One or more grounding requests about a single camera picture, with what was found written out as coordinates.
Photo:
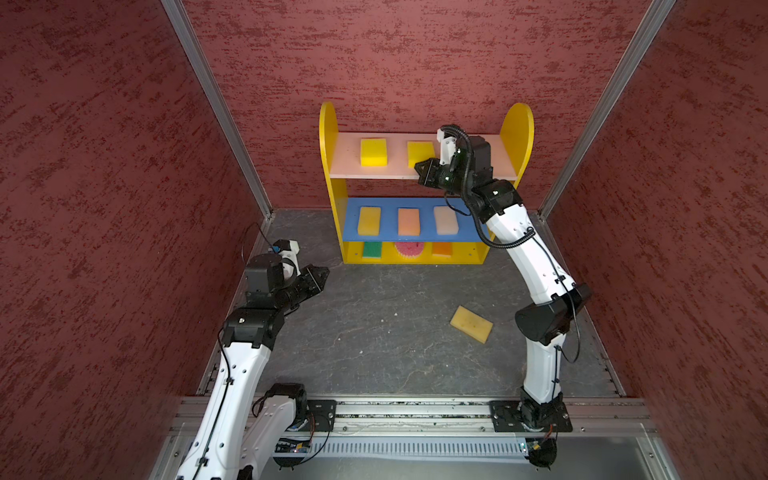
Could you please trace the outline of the smiley face sponge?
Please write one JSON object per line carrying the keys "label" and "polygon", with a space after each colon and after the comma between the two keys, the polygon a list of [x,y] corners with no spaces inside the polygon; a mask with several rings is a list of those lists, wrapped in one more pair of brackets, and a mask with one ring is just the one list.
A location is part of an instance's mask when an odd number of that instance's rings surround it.
{"label": "smiley face sponge", "polygon": [[395,242],[394,248],[401,259],[411,262],[423,256],[425,244],[423,242]]}

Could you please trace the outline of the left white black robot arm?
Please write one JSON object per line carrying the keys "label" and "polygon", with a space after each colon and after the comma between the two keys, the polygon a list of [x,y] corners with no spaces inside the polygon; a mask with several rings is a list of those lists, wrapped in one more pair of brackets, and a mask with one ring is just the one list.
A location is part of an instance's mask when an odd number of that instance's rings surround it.
{"label": "left white black robot arm", "polygon": [[245,303],[226,318],[217,339],[220,366],[213,392],[179,479],[257,479],[280,439],[308,415],[301,384],[276,384],[261,400],[256,388],[285,319],[324,290],[326,267],[300,267],[299,245],[279,240],[245,269]]}

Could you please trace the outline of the salmon pink sponge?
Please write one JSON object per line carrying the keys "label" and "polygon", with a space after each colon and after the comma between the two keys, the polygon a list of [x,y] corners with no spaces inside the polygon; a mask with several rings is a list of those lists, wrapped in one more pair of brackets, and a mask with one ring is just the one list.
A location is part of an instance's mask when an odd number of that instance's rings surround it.
{"label": "salmon pink sponge", "polygon": [[420,210],[400,208],[398,210],[398,235],[400,237],[419,237],[421,234]]}

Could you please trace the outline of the dark yellow sponge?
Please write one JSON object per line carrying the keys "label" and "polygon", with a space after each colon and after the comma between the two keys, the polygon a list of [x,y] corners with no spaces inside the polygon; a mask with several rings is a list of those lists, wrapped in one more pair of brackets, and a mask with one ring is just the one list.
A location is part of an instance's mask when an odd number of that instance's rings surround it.
{"label": "dark yellow sponge", "polygon": [[357,234],[361,237],[377,237],[380,235],[381,208],[363,206],[359,210]]}

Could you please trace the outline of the bright yellow sponge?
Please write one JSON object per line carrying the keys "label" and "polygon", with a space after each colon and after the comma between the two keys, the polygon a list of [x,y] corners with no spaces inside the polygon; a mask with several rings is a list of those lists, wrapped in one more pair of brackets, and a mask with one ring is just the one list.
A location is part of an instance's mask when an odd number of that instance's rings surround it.
{"label": "bright yellow sponge", "polygon": [[388,165],[387,140],[364,138],[360,141],[360,165],[362,167],[386,167]]}
{"label": "bright yellow sponge", "polygon": [[418,163],[435,157],[435,146],[432,141],[407,142],[407,159],[409,168],[414,169]]}

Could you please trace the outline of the green yellow sponge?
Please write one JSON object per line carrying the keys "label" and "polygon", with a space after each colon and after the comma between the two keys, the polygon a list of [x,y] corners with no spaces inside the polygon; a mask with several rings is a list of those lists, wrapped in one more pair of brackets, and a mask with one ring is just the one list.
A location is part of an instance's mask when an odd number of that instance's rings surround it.
{"label": "green yellow sponge", "polygon": [[381,242],[364,242],[362,257],[364,259],[380,259],[382,257],[383,244]]}

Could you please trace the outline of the orange sponge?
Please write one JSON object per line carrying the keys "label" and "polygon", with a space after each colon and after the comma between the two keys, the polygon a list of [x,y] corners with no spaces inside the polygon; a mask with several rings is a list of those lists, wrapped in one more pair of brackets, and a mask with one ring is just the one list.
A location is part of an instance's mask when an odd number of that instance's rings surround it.
{"label": "orange sponge", "polygon": [[453,243],[433,242],[432,255],[439,258],[450,258],[453,255]]}

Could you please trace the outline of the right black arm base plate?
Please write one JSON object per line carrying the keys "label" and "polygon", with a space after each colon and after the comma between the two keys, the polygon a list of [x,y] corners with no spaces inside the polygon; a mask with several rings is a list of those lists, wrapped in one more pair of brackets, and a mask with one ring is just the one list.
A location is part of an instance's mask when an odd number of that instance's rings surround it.
{"label": "right black arm base plate", "polygon": [[490,401],[490,419],[497,433],[570,433],[573,426],[561,398],[538,404],[532,400]]}

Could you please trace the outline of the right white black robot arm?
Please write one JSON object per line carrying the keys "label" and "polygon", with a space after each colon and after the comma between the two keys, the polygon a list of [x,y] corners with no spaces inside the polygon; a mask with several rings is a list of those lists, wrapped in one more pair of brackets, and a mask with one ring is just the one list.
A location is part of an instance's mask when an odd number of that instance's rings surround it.
{"label": "right white black robot arm", "polygon": [[458,196],[481,242],[505,251],[529,290],[532,303],[515,313],[526,339],[518,420],[529,431],[541,431],[562,404],[563,346],[591,291],[575,283],[539,239],[513,183],[493,177],[491,145],[484,138],[446,125],[437,140],[440,155],[414,166],[419,183]]}

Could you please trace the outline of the pale pink sponge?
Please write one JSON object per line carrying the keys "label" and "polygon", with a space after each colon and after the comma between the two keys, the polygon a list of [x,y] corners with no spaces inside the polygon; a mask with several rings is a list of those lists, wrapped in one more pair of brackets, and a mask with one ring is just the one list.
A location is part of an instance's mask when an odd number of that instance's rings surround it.
{"label": "pale pink sponge", "polygon": [[457,213],[449,206],[435,206],[433,215],[439,236],[454,236],[459,233]]}

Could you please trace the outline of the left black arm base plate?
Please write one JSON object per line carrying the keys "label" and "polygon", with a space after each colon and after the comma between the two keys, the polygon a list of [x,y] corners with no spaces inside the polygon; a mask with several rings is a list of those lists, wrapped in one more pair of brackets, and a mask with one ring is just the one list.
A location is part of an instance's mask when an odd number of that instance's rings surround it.
{"label": "left black arm base plate", "polygon": [[336,400],[310,399],[297,405],[295,423],[289,428],[297,432],[329,432],[334,428]]}

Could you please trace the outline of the tan yellow sponge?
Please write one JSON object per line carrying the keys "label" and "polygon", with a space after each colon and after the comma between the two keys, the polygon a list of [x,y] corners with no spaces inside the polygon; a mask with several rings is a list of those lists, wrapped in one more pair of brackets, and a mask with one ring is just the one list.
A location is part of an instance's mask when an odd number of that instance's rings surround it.
{"label": "tan yellow sponge", "polygon": [[450,320],[450,325],[470,338],[485,344],[492,331],[493,323],[459,306]]}

